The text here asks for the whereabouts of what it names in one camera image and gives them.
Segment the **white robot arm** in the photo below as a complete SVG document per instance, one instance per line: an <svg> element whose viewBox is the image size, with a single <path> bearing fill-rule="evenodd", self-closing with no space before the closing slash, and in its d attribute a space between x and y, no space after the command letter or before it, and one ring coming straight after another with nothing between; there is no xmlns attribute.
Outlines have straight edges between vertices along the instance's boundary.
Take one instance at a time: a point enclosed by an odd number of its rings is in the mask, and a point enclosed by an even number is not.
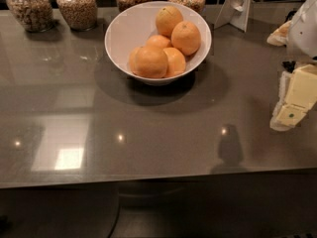
<svg viewBox="0 0 317 238"><path fill-rule="evenodd" d="M286 45L287 54L295 61L294 71L285 71L280 77L279 101L270 120L271 129L288 131L317 103L317 0L306 0L266 41Z"/></svg>

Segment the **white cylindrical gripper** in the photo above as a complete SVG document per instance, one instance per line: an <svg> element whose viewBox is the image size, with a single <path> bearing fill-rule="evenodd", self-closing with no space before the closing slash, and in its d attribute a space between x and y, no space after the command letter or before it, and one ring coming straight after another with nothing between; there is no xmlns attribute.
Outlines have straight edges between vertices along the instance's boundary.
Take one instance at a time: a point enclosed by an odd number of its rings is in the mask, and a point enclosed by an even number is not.
<svg viewBox="0 0 317 238"><path fill-rule="evenodd" d="M290 21L271 33L266 42L273 46L286 44ZM279 83L279 101L270 119L269 126L275 131L293 129L317 102L317 66L301 64L293 72L284 71Z"/></svg>

